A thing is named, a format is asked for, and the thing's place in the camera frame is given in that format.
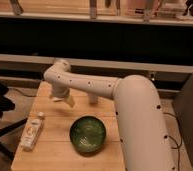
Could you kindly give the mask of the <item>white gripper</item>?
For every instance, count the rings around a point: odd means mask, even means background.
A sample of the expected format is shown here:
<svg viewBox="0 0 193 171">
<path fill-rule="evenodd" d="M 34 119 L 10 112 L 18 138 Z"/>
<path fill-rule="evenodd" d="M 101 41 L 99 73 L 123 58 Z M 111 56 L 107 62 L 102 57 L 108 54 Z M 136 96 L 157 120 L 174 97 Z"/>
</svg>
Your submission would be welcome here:
<svg viewBox="0 0 193 171">
<path fill-rule="evenodd" d="M 49 98 L 54 102 L 62 101 L 62 98 L 65 98 L 64 102 L 70 107 L 73 107 L 75 105 L 75 101 L 72 96 L 69 96 L 69 94 L 70 89 L 68 87 L 53 84 L 51 89 L 51 96 Z"/>
</svg>

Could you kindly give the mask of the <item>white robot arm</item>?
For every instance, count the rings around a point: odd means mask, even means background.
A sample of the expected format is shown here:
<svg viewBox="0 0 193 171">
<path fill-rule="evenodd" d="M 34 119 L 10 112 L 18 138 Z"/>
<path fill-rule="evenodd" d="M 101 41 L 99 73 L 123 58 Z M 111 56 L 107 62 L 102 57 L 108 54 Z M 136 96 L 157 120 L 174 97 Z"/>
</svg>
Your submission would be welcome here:
<svg viewBox="0 0 193 171">
<path fill-rule="evenodd" d="M 148 78 L 75 74 L 67 61 L 58 60 L 44 72 L 44 80 L 57 98 L 76 89 L 114 101 L 127 171 L 178 171 L 158 91 Z"/>
</svg>

